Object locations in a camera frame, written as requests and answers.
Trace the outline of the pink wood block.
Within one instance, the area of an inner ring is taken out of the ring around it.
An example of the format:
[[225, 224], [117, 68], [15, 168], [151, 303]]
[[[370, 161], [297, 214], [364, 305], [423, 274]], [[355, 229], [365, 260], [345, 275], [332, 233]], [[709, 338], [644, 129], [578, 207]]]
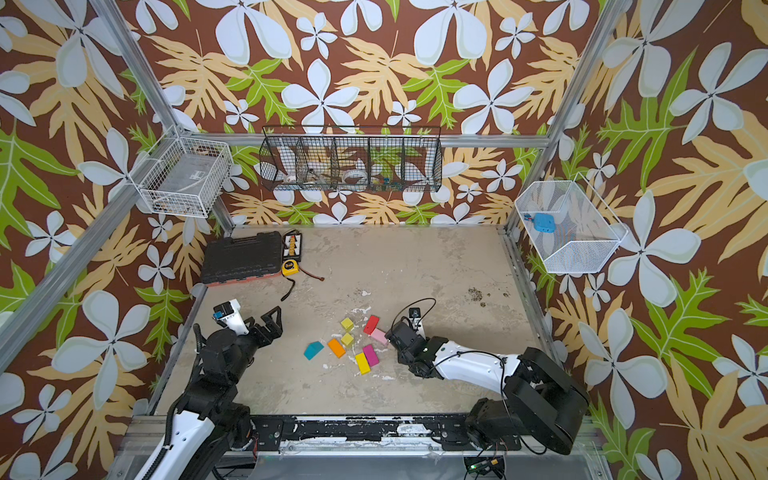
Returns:
[[387, 345], [387, 344], [389, 343], [389, 340], [386, 338], [386, 335], [385, 335], [385, 333], [384, 333], [382, 330], [378, 329], [378, 328], [375, 328], [375, 329], [374, 329], [374, 330], [371, 332], [370, 336], [371, 336], [371, 337], [372, 337], [372, 338], [373, 338], [375, 341], [377, 341], [377, 342], [381, 343], [382, 345]]

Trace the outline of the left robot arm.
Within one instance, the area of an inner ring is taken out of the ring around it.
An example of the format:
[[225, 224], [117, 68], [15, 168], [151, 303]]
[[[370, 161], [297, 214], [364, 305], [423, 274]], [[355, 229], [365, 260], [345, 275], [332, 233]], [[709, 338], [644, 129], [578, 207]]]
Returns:
[[250, 408], [236, 401], [237, 385], [257, 350], [282, 336], [282, 309], [268, 310], [260, 321], [244, 319], [231, 300], [215, 306], [212, 319], [219, 329], [208, 336], [193, 327], [190, 378], [168, 409], [163, 437], [139, 479], [206, 479], [225, 453], [252, 442]]

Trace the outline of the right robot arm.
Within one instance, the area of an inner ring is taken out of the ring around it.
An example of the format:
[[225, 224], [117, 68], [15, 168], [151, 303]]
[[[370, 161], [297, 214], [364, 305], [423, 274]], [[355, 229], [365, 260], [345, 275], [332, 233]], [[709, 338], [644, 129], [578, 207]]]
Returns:
[[464, 347], [440, 336], [426, 337], [401, 318], [385, 338], [398, 362], [423, 379], [461, 381], [500, 396], [482, 398], [466, 415], [463, 428], [472, 444], [505, 443], [519, 449], [526, 437], [545, 453], [571, 453], [589, 405], [583, 386], [546, 353], [528, 347], [521, 354], [496, 354]]

